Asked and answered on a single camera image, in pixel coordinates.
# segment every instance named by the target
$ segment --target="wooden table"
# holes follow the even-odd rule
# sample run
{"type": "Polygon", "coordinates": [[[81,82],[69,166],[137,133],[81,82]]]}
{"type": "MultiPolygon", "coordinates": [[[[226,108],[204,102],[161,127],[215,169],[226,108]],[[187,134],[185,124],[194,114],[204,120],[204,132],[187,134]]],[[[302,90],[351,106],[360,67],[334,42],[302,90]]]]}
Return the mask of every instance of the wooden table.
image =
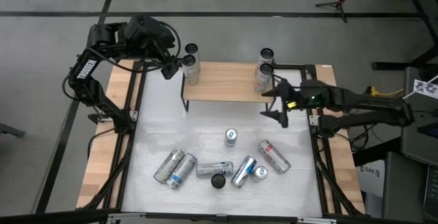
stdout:
{"type": "MultiPolygon", "coordinates": [[[[132,67],[132,61],[122,61],[121,64],[126,67],[132,67]]],[[[220,69],[220,63],[213,63],[215,68],[220,69]]],[[[329,65],[316,65],[317,78],[330,85],[336,85],[333,69],[329,65]]],[[[119,107],[124,106],[127,88],[131,73],[114,67],[112,70],[109,84],[107,87],[107,96],[119,107]]],[[[131,108],[134,107],[136,100],[136,93],[140,84],[140,74],[136,78],[134,85],[134,96],[131,101],[131,108]]],[[[194,92],[188,94],[188,98],[193,97],[194,92]]],[[[268,99],[257,99],[258,102],[270,101],[268,99]]],[[[341,112],[331,112],[330,110],[324,110],[325,114],[331,114],[335,116],[341,116],[341,112]]],[[[99,123],[96,129],[96,133],[103,132],[107,129],[113,128],[112,123],[99,123]]],[[[348,137],[346,130],[339,132],[342,135],[348,137]]],[[[92,197],[99,191],[100,187],[105,183],[108,178],[112,158],[114,155],[114,148],[116,144],[117,135],[114,132],[104,134],[94,139],[93,146],[91,148],[90,159],[88,160],[87,169],[83,178],[81,192],[77,201],[77,207],[86,205],[92,197]]],[[[350,143],[340,136],[335,136],[329,139],[331,154],[333,159],[333,166],[335,168],[335,176],[339,187],[343,190],[347,198],[353,203],[353,205],[362,213],[365,213],[365,208],[362,201],[361,191],[357,181],[355,164],[352,159],[350,143]]],[[[114,190],[112,198],[110,199],[110,207],[115,207],[116,198],[118,194],[117,181],[114,184],[114,190]]],[[[325,182],[326,196],[328,202],[328,209],[330,213],[334,213],[333,198],[331,196],[331,189],[325,182]]]]}

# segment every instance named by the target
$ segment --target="gray floor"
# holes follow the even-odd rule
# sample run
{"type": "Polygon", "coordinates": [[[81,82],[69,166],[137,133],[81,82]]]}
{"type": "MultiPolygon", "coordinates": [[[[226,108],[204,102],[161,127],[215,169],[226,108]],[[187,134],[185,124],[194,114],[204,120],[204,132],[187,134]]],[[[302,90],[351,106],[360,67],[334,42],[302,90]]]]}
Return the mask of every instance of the gray floor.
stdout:
{"type": "MultiPolygon", "coordinates": [[[[1,11],[101,11],[105,0],[0,0],[1,11]]],[[[112,0],[110,12],[329,12],[314,3],[332,0],[112,0]]],[[[436,25],[433,0],[420,0],[436,25]]],[[[410,0],[347,0],[346,12],[414,12],[410,0]]],[[[22,139],[0,137],[0,215],[26,214],[35,202],[53,157],[70,101],[62,79],[86,43],[98,17],[0,17],[0,122],[25,130],[22,139]]],[[[408,62],[432,41],[416,19],[338,18],[158,18],[179,32],[183,45],[195,42],[202,60],[253,62],[271,47],[280,63],[332,64],[338,86],[362,92],[402,88],[400,72],[378,72],[373,61],[408,62]]],[[[108,18],[107,22],[127,18],[108,18]]],[[[94,77],[104,88],[111,67],[94,77]]],[[[81,106],[58,174],[48,211],[73,210],[86,167],[86,145],[95,125],[81,106]]],[[[360,129],[352,129],[355,135],[360,129]]],[[[398,128],[375,127],[383,140],[398,128]]],[[[378,141],[373,136],[370,144],[378,141]]]]}

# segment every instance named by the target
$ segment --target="soda can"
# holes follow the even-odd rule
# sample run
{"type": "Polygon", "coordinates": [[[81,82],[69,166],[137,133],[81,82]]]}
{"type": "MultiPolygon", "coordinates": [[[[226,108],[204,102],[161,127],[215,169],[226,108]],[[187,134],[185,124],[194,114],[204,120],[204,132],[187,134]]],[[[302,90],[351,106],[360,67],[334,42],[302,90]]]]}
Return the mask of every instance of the soda can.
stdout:
{"type": "Polygon", "coordinates": [[[274,52],[269,48],[262,49],[260,51],[259,61],[257,62],[257,66],[255,68],[255,74],[258,73],[259,68],[262,64],[271,64],[274,61],[274,52]]]}
{"type": "Polygon", "coordinates": [[[264,91],[271,82],[272,74],[274,74],[274,67],[267,63],[262,64],[255,76],[254,90],[257,92],[264,91]]]}
{"type": "Polygon", "coordinates": [[[279,173],[285,173],[290,169],[290,163],[268,140],[260,143],[259,151],[279,173]]]}
{"type": "Polygon", "coordinates": [[[228,129],[225,132],[225,145],[228,147],[232,147],[235,145],[236,140],[237,140],[237,131],[233,128],[228,129]]]}
{"type": "Polygon", "coordinates": [[[185,52],[195,58],[196,64],[198,65],[198,71],[201,70],[201,59],[199,58],[199,48],[198,45],[194,43],[189,43],[185,46],[185,52]]]}
{"type": "Polygon", "coordinates": [[[199,65],[193,55],[186,55],[182,61],[185,82],[188,85],[196,85],[199,79],[199,65]]]}
{"type": "Polygon", "coordinates": [[[265,178],[267,178],[268,176],[268,170],[266,167],[264,166],[258,166],[256,167],[253,172],[251,173],[251,175],[249,176],[249,178],[254,182],[254,183],[258,183],[262,180],[264,180],[265,178]]]}
{"type": "Polygon", "coordinates": [[[182,185],[183,181],[187,179],[190,172],[192,172],[192,169],[197,161],[198,160],[192,156],[192,154],[187,153],[173,171],[172,175],[167,179],[167,184],[169,187],[173,190],[178,189],[182,185]]]}
{"type": "Polygon", "coordinates": [[[183,159],[184,155],[184,151],[178,148],[174,148],[170,152],[169,156],[164,160],[162,165],[155,172],[153,178],[156,179],[159,183],[165,184],[166,180],[176,169],[178,163],[183,159]]]}
{"type": "Polygon", "coordinates": [[[197,177],[210,177],[215,174],[221,174],[224,176],[233,175],[233,163],[232,162],[213,162],[202,163],[196,165],[197,177]]]}
{"type": "Polygon", "coordinates": [[[256,165],[257,161],[251,157],[246,156],[245,160],[239,166],[239,169],[235,172],[233,179],[231,179],[231,183],[237,188],[241,188],[249,175],[253,172],[253,169],[256,165]]]}

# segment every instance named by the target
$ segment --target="can lid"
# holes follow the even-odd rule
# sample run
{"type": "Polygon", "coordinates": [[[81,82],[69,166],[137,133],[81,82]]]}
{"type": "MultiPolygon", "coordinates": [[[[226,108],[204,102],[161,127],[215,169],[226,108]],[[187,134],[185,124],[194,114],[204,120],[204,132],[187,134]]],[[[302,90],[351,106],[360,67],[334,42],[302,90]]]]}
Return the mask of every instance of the can lid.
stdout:
{"type": "Polygon", "coordinates": [[[225,185],[225,177],[224,175],[221,175],[220,173],[216,173],[211,178],[211,185],[213,185],[216,189],[221,189],[225,185]]]}
{"type": "Polygon", "coordinates": [[[237,131],[235,130],[235,129],[228,129],[226,132],[225,132],[225,136],[228,138],[228,139],[236,139],[237,138],[237,131]]]}
{"type": "Polygon", "coordinates": [[[268,170],[264,166],[258,166],[256,169],[254,169],[253,173],[259,179],[265,179],[268,176],[268,170]]]}
{"type": "Polygon", "coordinates": [[[274,73],[274,67],[272,67],[270,64],[265,63],[260,66],[260,71],[264,75],[272,75],[274,73]]]}
{"type": "Polygon", "coordinates": [[[272,57],[274,57],[274,52],[273,52],[273,50],[271,50],[269,48],[265,48],[265,49],[262,49],[260,51],[260,56],[265,58],[265,59],[267,59],[267,60],[269,60],[272,57]]]}
{"type": "Polygon", "coordinates": [[[194,43],[189,43],[185,46],[185,52],[189,54],[194,54],[198,51],[198,46],[194,43]]]}
{"type": "Polygon", "coordinates": [[[195,61],[196,61],[196,59],[191,55],[186,55],[183,58],[183,64],[185,66],[193,66],[195,61]]]}

